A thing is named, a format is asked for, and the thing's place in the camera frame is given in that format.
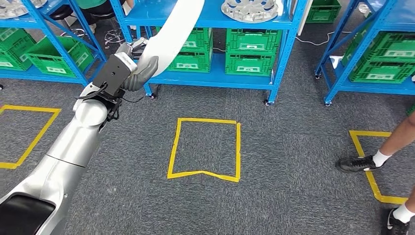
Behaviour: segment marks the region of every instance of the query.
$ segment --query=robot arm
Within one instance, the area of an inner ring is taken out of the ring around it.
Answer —
[[[140,89],[158,69],[158,57],[153,57],[146,68],[137,71],[130,55],[139,56],[145,45],[143,38],[124,43],[83,90],[73,107],[75,116],[37,167],[0,199],[0,234],[62,232],[70,201],[96,151],[102,129],[118,119],[125,90]]]

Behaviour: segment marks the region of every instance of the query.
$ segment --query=yellow tape square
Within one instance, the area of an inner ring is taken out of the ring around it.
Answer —
[[[20,166],[23,161],[29,156],[30,152],[33,150],[33,148],[36,146],[40,138],[43,136],[43,134],[46,132],[46,130],[49,128],[49,126],[55,121],[56,117],[61,112],[61,109],[52,109],[52,108],[43,108],[43,107],[31,107],[31,106],[18,106],[18,105],[8,105],[5,104],[0,108],[0,115],[3,113],[4,110],[21,110],[21,111],[33,111],[33,112],[48,112],[53,113],[53,115],[49,118],[49,120],[46,122],[44,127],[40,130],[38,135],[35,137],[35,139],[30,143],[29,147],[24,151],[23,155],[17,160],[15,163],[0,163],[0,168],[6,168],[6,169],[16,169],[18,166]]]
[[[359,142],[359,136],[375,136],[375,137],[389,137],[391,132],[382,132],[382,131],[349,131],[350,136],[353,140],[354,146],[356,147],[357,153],[359,157],[365,157],[365,153],[363,152],[363,148]],[[375,198],[383,203],[392,203],[392,204],[404,204],[407,198],[404,197],[394,197],[394,196],[384,196],[381,194],[379,187],[375,181],[375,177],[373,176],[373,172],[366,171],[366,177],[368,178],[370,187],[372,188],[373,195]]]
[[[235,164],[235,176],[229,176],[229,175],[219,175],[210,171],[205,170],[197,170],[197,171],[183,171],[183,172],[176,172],[173,173],[173,166],[174,166],[174,160],[176,158],[176,151],[177,146],[179,144],[179,137],[180,137],[180,129],[182,127],[183,121],[195,121],[195,122],[210,122],[210,123],[221,123],[221,124],[234,124],[236,125],[236,164]],[[189,175],[195,175],[195,174],[206,174],[213,177],[217,177],[222,180],[228,180],[232,182],[239,182],[239,179],[241,178],[241,124],[234,121],[234,120],[219,120],[219,119],[206,119],[206,118],[178,118],[177,119],[177,129],[176,129],[176,136],[174,138],[173,142],[173,148],[171,150],[170,154],[170,162],[169,167],[167,171],[167,178],[173,179],[178,177],[184,177]]]

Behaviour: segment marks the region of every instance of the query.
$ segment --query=white cable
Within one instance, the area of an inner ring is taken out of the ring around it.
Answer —
[[[297,40],[299,40],[300,42],[302,42],[302,43],[310,43],[310,44],[313,44],[313,45],[315,45],[315,46],[321,46],[321,45],[323,45],[323,44],[326,44],[326,43],[328,43],[329,41],[330,41],[330,34],[333,34],[334,33],[334,31],[333,32],[330,32],[330,33],[327,33],[327,41],[325,41],[325,42],[322,42],[322,43],[319,43],[319,44],[316,44],[316,43],[314,43],[314,42],[310,42],[310,41],[303,41],[303,40],[301,40],[300,38],[298,38],[298,37],[296,37],[296,39]]]
[[[223,51],[223,52],[226,52],[225,50],[222,50],[222,49],[219,49],[219,48],[216,48],[216,47],[214,47],[213,49],[215,49],[215,50],[220,50],[220,51]]]

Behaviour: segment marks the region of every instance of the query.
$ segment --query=person's foot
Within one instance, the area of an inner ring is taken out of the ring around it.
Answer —
[[[345,172],[371,171],[381,168],[373,161],[373,156],[364,158],[342,158],[337,161],[337,167]]]
[[[92,33],[95,34],[96,24],[95,23],[91,24],[90,29],[91,29]]]
[[[389,212],[388,223],[387,223],[387,235],[407,235],[409,229],[409,222],[402,223],[399,219],[395,219],[393,212],[396,208]]]

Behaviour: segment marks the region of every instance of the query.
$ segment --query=green storage bin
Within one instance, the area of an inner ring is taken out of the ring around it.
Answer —
[[[35,45],[35,42],[32,38],[24,37],[17,40],[14,47],[9,50],[0,50],[0,69],[26,71],[32,65],[32,62],[25,52],[33,45]]]
[[[281,41],[281,30],[227,29],[226,53],[275,55]]]
[[[355,52],[355,49],[356,49],[357,46],[358,46],[358,44],[356,44],[356,42],[354,40],[352,40],[350,45],[347,47],[347,50],[346,50],[345,54],[343,55],[343,59],[342,59],[342,65],[343,66],[347,65],[347,63],[351,59],[351,56]]]
[[[213,40],[210,41],[208,51],[188,52],[181,51],[167,67],[168,71],[210,72],[213,55]]]
[[[342,60],[344,66],[365,34],[366,29],[352,40]],[[380,32],[362,57],[377,62],[415,62],[415,33]]]
[[[314,0],[306,19],[306,23],[333,23],[339,14],[338,0]]]
[[[26,71],[32,62],[25,52],[35,44],[23,29],[0,28],[0,69]]]
[[[24,29],[22,28],[0,28],[0,51],[5,52],[13,47],[18,40],[26,38],[27,42],[34,40]]]
[[[194,28],[180,51],[184,52],[207,52],[212,40],[212,28]]]
[[[270,76],[275,55],[226,54],[226,74]]]
[[[84,71],[85,68],[92,63],[93,56],[86,45],[71,37],[58,36],[57,38],[81,71]],[[46,37],[40,40],[26,54],[30,61],[32,61],[42,73],[73,78],[76,77],[61,54]]]
[[[415,63],[359,61],[350,73],[351,82],[400,84],[415,72]]]

